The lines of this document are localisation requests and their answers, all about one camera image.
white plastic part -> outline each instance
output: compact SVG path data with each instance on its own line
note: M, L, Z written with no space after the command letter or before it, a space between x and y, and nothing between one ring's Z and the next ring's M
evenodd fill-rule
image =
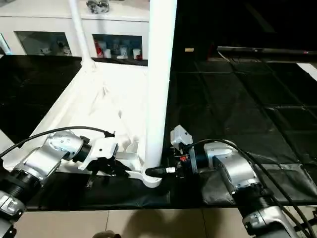
M85 161L78 167L80 170L86 169L90 162L100 157L110 159L115 153L117 143L114 137L99 138L91 142L91 149Z
M179 143L189 145L193 143L193 137L181 125L178 125L170 132L170 142L172 146L179 150Z
M160 165L177 0L150 1L145 169Z
M88 49L87 40L84 33L83 24L78 9L78 0L68 0L71 16L74 22L76 35L81 51L82 65L84 67L95 67L95 62L91 59Z

black cable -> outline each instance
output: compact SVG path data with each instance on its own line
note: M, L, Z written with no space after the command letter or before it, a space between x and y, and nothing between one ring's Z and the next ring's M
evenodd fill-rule
M48 131L45 131L45 132L42 132L42 133L39 133L39 134L36 134L36 135L32 135L29 138L26 138L24 140L21 140L20 142L12 145L10 148L8 148L5 151L3 151L0 154L0 159L3 156L5 156L7 153L9 153L11 150L15 149L16 147L18 147L20 145L23 145L27 141L33 140L33 139L38 138L38 137L43 136L43 135L51 134L53 132L58 132L58 131L63 131L63 130L73 130L73 129L95 130L95 131L102 132L105 135L105 137L114 137L114 134L112 134L112 133L110 133L108 131L105 131L105 130L102 130L102 129L98 129L98 128L94 128L94 127L90 127L90 126L66 126L66 127L56 128L56 129L53 129L53 130L48 130Z
M244 156L245 158L249 158L249 160L257 165L262 171L263 173L272 181L272 183L277 187L277 189L283 194L283 196L286 198L286 200L291 204L292 207L294 207L294 209L296 210L296 212L299 214L299 216L301 217L301 219L303 220L303 222L306 224L309 233L310 233L310 237L311 238L316 238L316 235L313 231L313 228L311 226L311 224L308 222L307 218L305 217L305 215L303 214L303 212L298 208L298 206L294 203L294 201L291 199L291 197L287 194L287 192L278 184L278 182L272 177L272 175L266 170L266 168L263 167L263 165L257 161L257 159L255 159L251 154L249 154L248 152L240 149L239 147L237 147L235 144L230 143L226 140L222 140L222 139L205 139L205 140L201 140L189 145L186 145L185 148L189 149L195 145L198 144L202 144L202 143L209 143L209 142L222 142L225 143L231 147L233 147L234 149L236 149L240 154L242 154L242 156Z

black fabric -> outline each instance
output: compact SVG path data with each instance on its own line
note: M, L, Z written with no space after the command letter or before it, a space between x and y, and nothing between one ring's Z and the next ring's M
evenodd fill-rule
M110 62L127 63L124 60ZM147 64L144 61L132 63ZM29 135L79 68L80 59L72 57L5 56L0 59L0 69L5 76L0 79L1 129L15 140ZM175 64L170 77L162 162L168 164L169 132L181 124L194 141L206 138L233 141L260 160L294 201L302 205L316 204L316 89L317 82L296 64ZM29 105L43 110L39 112ZM88 178L88 175L56 173L28 208L235 206L217 171L183 181L167 178L154 189L136 179L97 177L92 189L87 190ZM278 200L287 205L272 183L264 179Z

bottle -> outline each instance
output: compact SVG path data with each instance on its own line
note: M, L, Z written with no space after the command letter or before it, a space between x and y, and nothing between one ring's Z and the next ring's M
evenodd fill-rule
M94 42L95 42L95 48L96 48L96 51L97 51L97 57L98 58L103 58L104 57L103 50L101 49L98 41L94 40Z

glass cabinet door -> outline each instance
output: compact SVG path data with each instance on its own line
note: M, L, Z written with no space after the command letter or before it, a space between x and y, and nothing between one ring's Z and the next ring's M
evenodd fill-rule
M93 34L97 56L142 60L142 36Z
M27 55L72 56L64 32L15 31Z

